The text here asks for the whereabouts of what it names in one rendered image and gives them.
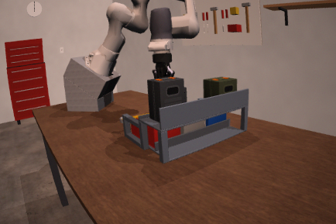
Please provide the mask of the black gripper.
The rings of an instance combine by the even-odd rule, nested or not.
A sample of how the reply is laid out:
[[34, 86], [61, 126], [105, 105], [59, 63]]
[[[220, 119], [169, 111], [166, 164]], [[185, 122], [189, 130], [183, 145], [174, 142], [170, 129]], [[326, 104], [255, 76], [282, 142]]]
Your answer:
[[175, 72], [170, 70], [170, 62], [172, 62], [171, 53], [153, 54], [153, 63], [156, 64], [156, 69], [153, 70], [154, 79], [174, 76]]

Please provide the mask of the red bin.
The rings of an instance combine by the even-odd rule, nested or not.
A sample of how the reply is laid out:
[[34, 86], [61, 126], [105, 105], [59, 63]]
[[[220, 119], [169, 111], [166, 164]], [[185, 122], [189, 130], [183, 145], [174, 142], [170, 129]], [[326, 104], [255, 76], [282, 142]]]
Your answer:
[[[131, 124], [132, 134], [140, 138], [139, 128]], [[154, 148], [154, 143], [158, 141], [158, 132], [157, 130], [147, 126], [149, 145]], [[180, 128], [167, 131], [168, 138], [180, 135]], [[154, 148], [155, 149], [155, 148]]]

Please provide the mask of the blue open bin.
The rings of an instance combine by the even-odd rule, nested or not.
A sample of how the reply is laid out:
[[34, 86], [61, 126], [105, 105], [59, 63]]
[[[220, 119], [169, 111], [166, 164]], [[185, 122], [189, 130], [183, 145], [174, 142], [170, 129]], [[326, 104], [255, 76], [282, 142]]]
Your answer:
[[206, 126], [212, 125], [216, 122], [221, 122], [226, 120], [227, 118], [227, 113], [223, 114], [223, 115], [219, 115], [219, 116], [215, 116], [213, 118], [210, 119], [206, 119]]

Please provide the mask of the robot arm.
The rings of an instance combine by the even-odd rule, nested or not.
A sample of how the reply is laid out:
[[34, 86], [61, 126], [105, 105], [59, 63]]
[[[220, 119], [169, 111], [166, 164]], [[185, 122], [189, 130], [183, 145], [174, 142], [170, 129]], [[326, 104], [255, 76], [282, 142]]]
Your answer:
[[123, 27], [135, 33], [144, 33], [149, 27], [151, 39], [148, 50], [154, 53], [170, 53], [173, 50], [173, 38], [193, 39], [199, 33], [200, 26], [193, 0], [178, 0], [185, 3], [184, 16], [171, 17], [169, 8], [152, 10], [150, 26], [146, 13], [149, 0], [131, 1], [134, 3], [133, 9], [117, 2], [109, 5], [106, 13], [108, 34], [103, 44], [84, 58], [86, 67], [105, 77], [113, 75], [116, 59], [125, 44]]

